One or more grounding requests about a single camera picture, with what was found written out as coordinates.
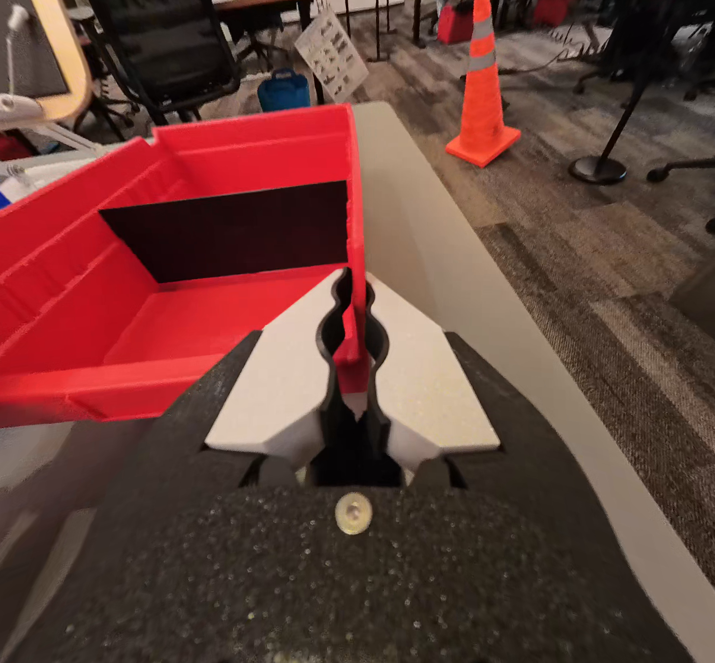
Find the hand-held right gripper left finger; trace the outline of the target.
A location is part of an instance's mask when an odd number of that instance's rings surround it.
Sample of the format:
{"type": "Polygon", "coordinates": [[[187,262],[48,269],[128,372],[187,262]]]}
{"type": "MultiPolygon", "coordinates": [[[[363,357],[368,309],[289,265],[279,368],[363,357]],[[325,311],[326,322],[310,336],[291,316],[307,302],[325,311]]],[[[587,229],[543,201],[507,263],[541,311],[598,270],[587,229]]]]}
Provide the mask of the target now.
{"type": "Polygon", "coordinates": [[[346,441],[334,354],[352,294],[348,267],[321,280],[261,331],[204,444],[212,451],[274,456],[301,469],[346,441]]]}

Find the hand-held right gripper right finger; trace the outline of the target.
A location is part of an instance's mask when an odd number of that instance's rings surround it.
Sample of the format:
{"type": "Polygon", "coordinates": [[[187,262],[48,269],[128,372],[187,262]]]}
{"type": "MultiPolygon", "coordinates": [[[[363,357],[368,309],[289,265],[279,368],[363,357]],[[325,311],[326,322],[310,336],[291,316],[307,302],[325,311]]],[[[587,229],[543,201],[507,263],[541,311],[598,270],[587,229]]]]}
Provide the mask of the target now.
{"type": "Polygon", "coordinates": [[[375,385],[390,458],[416,474],[441,456],[497,451],[501,441],[445,331],[371,273],[368,284],[371,315],[388,337],[375,385]]]}

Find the red storage bin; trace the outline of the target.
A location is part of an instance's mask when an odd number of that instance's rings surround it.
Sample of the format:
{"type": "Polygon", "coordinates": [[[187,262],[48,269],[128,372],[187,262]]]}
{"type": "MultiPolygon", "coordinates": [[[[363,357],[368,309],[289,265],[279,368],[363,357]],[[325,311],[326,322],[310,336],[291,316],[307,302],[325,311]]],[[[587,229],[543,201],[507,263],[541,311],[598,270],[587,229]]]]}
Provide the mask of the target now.
{"type": "Polygon", "coordinates": [[[328,274],[352,294],[335,363],[368,382],[365,247],[353,106],[155,130],[1,209],[1,427],[156,418],[328,274]],[[347,262],[157,283],[104,209],[347,183],[347,262]]]}
{"type": "Polygon", "coordinates": [[[558,27],[569,14],[570,0],[538,0],[533,11],[532,26],[558,27]]]}
{"type": "Polygon", "coordinates": [[[438,19],[437,41],[445,45],[469,42],[473,31],[473,2],[447,4],[438,19]]]}

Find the grey desk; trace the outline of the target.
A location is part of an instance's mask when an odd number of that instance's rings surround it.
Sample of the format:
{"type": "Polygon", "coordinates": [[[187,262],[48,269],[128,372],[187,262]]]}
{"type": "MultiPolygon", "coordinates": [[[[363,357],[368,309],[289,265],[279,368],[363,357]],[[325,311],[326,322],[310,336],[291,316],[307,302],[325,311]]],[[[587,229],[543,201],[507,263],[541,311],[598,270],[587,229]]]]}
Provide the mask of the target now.
{"type": "Polygon", "coordinates": [[[261,330],[156,418],[1,428],[1,661],[713,662],[714,585],[393,110],[353,110],[347,440],[206,447],[261,330]],[[390,458],[368,273],[445,331],[497,451],[390,458]]]}

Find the black bin divider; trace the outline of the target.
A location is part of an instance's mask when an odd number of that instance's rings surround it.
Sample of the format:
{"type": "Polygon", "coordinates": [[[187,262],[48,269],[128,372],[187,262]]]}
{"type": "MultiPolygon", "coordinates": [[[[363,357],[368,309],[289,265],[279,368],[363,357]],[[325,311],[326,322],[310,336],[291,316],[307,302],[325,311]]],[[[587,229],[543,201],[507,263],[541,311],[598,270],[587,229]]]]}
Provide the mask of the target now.
{"type": "Polygon", "coordinates": [[[104,209],[157,283],[347,262],[347,183],[104,209]]]}

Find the orange traffic cone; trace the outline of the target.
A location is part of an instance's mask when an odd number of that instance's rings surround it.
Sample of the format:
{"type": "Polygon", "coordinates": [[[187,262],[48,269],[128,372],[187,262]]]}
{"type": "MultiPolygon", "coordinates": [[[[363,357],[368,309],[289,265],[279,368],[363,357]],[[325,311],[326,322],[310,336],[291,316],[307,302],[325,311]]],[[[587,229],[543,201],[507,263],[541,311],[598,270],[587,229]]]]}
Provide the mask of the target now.
{"type": "Polygon", "coordinates": [[[473,29],[460,132],[445,151],[484,168],[511,148],[521,131],[505,124],[490,0],[473,0],[473,29]]]}

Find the white printed sheet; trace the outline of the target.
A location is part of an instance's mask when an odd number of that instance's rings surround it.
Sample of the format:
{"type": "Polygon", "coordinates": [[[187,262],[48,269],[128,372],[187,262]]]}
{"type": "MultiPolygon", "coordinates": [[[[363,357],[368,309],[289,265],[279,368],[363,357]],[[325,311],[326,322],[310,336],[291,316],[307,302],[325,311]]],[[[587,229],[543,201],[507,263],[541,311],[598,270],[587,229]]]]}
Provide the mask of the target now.
{"type": "Polygon", "coordinates": [[[331,8],[323,9],[301,32],[295,48],[336,104],[348,102],[369,75],[366,63],[331,8]]]}

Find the black mesh office chair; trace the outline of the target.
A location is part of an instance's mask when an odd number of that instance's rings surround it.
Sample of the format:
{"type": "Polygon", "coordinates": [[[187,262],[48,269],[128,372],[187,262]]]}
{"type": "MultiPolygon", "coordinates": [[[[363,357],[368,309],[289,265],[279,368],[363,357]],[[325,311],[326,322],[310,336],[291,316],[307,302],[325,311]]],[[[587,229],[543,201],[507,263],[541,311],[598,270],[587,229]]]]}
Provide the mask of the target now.
{"type": "Polygon", "coordinates": [[[242,77],[212,0],[88,0],[117,84],[156,126],[235,94],[242,77]]]}

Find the white stand with black board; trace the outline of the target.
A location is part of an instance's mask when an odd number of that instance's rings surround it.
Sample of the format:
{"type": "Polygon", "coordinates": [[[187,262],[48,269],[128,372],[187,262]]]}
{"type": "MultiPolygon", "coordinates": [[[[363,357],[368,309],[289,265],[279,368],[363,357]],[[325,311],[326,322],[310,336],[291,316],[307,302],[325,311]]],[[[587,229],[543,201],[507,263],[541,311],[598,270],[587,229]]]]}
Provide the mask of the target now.
{"type": "Polygon", "coordinates": [[[1,130],[32,130],[86,155],[105,148],[62,126],[90,100],[89,68],[63,0],[1,0],[1,130]]]}

